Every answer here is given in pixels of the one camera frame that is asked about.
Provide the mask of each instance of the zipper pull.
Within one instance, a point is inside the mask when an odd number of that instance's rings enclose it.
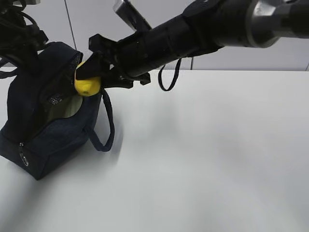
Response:
[[[20,158],[21,158],[22,162],[24,163],[24,165],[26,167],[28,167],[29,162],[28,162],[27,158],[24,156],[24,143],[19,144],[19,155],[20,155]]]

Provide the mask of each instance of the dark blue bag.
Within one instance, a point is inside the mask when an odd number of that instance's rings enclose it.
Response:
[[[0,154],[39,180],[55,170],[76,149],[91,140],[98,151],[110,151],[114,140],[112,104],[107,92],[79,97],[73,74],[82,54],[64,43],[53,43],[39,56],[37,76],[17,70],[8,92],[8,121],[0,134]],[[80,99],[78,111],[68,118],[49,118],[46,109],[66,99]],[[101,98],[106,107],[110,136],[103,145],[94,127]]]

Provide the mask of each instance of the white table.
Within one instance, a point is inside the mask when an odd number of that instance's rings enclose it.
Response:
[[[39,182],[0,158],[0,232],[308,231],[309,73],[182,71],[170,93],[156,75],[109,90],[112,152]]]

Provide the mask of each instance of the bag strap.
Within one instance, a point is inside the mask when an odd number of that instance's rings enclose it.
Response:
[[[93,146],[95,147],[97,151],[108,152],[111,150],[112,144],[114,142],[115,125],[114,125],[113,116],[112,116],[112,103],[111,103],[110,97],[108,96],[106,90],[104,89],[102,89],[101,93],[102,93],[103,102],[106,108],[107,117],[110,123],[110,131],[111,131],[110,136],[106,144],[103,145],[100,139],[98,138],[98,135],[96,134],[96,132],[91,126],[86,126],[85,131],[88,134],[90,141],[92,142]]]

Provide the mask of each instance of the black cable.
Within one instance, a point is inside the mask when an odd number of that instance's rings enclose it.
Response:
[[[10,29],[13,29],[13,30],[17,30],[17,31],[22,31],[22,32],[25,32],[27,31],[26,28],[22,28],[22,27],[19,27],[19,26],[16,26],[15,24],[13,23],[10,23],[9,21],[3,19],[0,17],[0,24],[7,27],[7,28],[10,28]]]
[[[28,14],[26,14],[25,12],[18,12],[21,16],[25,17],[26,19],[28,19],[33,25],[37,25],[37,22]]]
[[[160,72],[159,72],[159,86],[160,86],[160,88],[161,88],[163,91],[169,92],[169,91],[171,91],[171,90],[175,87],[176,82],[177,82],[177,79],[178,79],[178,77],[179,77],[179,70],[180,70],[180,65],[181,65],[181,64],[182,64],[182,59],[179,59],[179,60],[177,61],[177,64],[176,64],[175,74],[174,74],[172,83],[170,84],[169,88],[167,88],[167,89],[163,86],[163,81],[162,81],[162,72],[163,72],[163,70],[164,70],[164,68],[165,68],[165,65],[164,65],[163,68],[160,70]]]

